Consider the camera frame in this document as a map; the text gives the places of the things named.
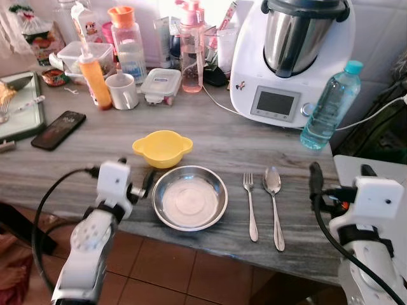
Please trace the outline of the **printed snack bag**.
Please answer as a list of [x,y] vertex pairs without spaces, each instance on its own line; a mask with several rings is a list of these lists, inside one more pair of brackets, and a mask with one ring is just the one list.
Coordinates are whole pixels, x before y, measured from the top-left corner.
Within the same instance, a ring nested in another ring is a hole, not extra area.
[[17,17],[20,24],[18,31],[30,46],[38,65],[52,66],[50,55],[58,53],[65,46],[55,23],[39,18],[28,4],[13,4],[9,11]]

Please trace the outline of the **grey topped wooden table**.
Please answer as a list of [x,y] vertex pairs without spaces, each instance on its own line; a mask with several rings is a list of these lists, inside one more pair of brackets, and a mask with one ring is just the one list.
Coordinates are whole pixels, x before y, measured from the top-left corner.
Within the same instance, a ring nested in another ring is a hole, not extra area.
[[[309,165],[313,162],[320,164],[327,186],[338,185],[329,148],[308,150],[300,143],[297,130],[230,113],[230,93],[223,87],[207,87],[206,92],[192,94],[181,91],[170,107],[142,104],[126,111],[98,110],[89,93],[76,85],[41,85],[41,90],[47,123],[64,111],[85,114],[85,122],[54,151],[18,140],[15,150],[0,154],[0,201],[35,209],[47,189],[58,181],[44,212],[79,218],[93,206],[97,183],[84,172],[76,173],[76,169],[125,157],[132,169],[132,181],[141,186],[150,166],[134,153],[133,143],[155,131],[171,130],[193,142],[182,165],[208,168],[226,183],[226,213],[207,229],[181,232],[160,221],[151,198],[145,198],[120,224],[120,231],[311,281],[338,284],[340,255],[317,226],[308,197]],[[263,186],[265,170],[270,166],[276,167],[282,181],[275,197],[284,252],[279,252],[273,241],[272,198]],[[251,241],[248,232],[248,197],[242,186],[245,173],[253,174],[257,242]]]

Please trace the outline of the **dark green cutting board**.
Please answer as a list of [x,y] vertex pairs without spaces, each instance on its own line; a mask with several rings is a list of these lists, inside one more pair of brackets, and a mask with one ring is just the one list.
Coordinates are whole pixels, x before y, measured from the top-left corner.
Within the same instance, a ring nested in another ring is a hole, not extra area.
[[46,128],[45,112],[38,98],[43,96],[38,74],[27,71],[0,78],[17,91],[9,102],[8,121],[0,124],[0,142],[22,140]]

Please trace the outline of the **small red printed cup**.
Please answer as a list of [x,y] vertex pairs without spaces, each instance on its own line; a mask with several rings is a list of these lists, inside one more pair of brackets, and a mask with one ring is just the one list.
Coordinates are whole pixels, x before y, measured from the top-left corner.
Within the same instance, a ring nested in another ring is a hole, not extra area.
[[49,69],[40,73],[41,79],[49,87],[59,87],[69,84],[71,79],[66,73],[59,69]]

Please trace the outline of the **pink clear bottle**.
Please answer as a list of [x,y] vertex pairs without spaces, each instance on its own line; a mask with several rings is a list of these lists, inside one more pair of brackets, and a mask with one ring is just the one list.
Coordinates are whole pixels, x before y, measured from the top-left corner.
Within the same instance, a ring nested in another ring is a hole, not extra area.
[[175,0],[175,4],[179,8],[181,88],[186,93],[198,93],[203,87],[205,11],[200,0]]

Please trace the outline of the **clear teal capped water bottle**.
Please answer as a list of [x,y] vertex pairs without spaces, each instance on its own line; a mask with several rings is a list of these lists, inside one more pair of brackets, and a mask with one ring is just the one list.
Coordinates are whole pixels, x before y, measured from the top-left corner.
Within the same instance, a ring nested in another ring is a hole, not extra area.
[[343,117],[361,90],[359,74],[363,63],[350,60],[342,72],[334,74],[326,82],[317,107],[309,116],[300,135],[300,142],[310,150],[322,150],[338,129]]

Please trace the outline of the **grey tube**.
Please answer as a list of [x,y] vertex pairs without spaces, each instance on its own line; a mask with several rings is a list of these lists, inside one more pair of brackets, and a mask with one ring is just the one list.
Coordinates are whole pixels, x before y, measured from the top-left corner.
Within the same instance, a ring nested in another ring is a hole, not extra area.
[[172,43],[178,33],[177,18],[162,17],[153,22],[159,41],[159,61],[162,69],[178,69],[177,56],[172,55]]

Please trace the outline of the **black bag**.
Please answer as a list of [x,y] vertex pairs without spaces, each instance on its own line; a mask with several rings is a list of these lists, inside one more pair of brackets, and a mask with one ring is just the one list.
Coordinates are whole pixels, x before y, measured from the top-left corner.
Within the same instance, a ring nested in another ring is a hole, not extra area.
[[350,133],[334,149],[334,155],[348,155],[363,159],[377,159],[392,163],[406,162],[407,122],[406,105],[392,100],[402,97],[407,90],[407,51],[396,59],[389,70],[389,87],[375,97],[372,108],[363,116],[377,113],[377,116],[351,128]]

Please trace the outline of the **yellow plastic bowl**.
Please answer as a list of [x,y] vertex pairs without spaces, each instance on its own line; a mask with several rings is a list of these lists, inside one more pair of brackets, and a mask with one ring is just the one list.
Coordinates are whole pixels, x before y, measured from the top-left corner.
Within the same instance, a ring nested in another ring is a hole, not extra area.
[[148,165],[166,169],[177,165],[194,147],[194,142],[171,130],[159,130],[132,145],[134,153],[142,156]]

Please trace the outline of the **white mug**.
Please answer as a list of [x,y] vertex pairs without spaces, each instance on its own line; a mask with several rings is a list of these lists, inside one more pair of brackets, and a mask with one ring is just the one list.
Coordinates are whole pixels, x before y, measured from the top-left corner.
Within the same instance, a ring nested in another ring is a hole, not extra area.
[[135,78],[118,69],[116,74],[108,76],[105,80],[111,94],[113,107],[119,110],[131,110],[139,105],[139,94]]

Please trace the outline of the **white kitchen machine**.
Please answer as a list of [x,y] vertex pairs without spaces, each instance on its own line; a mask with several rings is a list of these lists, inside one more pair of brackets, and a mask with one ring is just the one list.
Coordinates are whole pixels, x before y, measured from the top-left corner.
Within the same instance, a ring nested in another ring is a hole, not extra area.
[[351,0],[254,0],[233,58],[230,98],[242,116],[302,128],[354,49]]

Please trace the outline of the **orange sauce bottle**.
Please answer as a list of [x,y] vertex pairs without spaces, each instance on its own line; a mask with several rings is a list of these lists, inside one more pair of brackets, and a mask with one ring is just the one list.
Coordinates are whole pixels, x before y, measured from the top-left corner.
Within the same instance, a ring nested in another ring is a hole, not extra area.
[[106,111],[113,108],[113,98],[109,92],[100,61],[93,55],[89,44],[82,44],[78,66],[89,86],[91,97],[99,110]]

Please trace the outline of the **white tiled table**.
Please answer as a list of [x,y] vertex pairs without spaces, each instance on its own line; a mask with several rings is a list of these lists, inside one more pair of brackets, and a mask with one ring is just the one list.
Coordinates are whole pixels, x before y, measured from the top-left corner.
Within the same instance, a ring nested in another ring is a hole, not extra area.
[[[406,165],[400,163],[390,163],[374,159],[361,159],[348,155],[335,155],[335,168],[338,174],[338,181],[341,186],[352,186],[358,175],[361,175],[361,166],[369,165],[379,177],[395,180],[402,186],[406,183]],[[396,232],[403,233],[398,236],[398,241],[394,242],[396,266],[404,272],[407,270],[407,201],[403,198],[404,208],[396,216]]]

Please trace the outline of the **small clear lidded container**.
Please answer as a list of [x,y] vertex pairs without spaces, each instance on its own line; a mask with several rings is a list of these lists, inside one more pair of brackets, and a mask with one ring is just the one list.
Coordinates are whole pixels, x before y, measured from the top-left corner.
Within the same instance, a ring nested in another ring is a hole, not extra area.
[[146,105],[172,105],[181,83],[181,72],[175,69],[152,69],[140,90]]

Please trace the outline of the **clear plastic cup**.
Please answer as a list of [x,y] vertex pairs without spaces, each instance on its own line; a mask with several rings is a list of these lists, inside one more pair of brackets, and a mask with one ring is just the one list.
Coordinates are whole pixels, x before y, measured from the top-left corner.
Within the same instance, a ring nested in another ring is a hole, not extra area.
[[216,31],[216,65],[227,78],[231,78],[238,32],[235,24],[228,24],[225,29]]

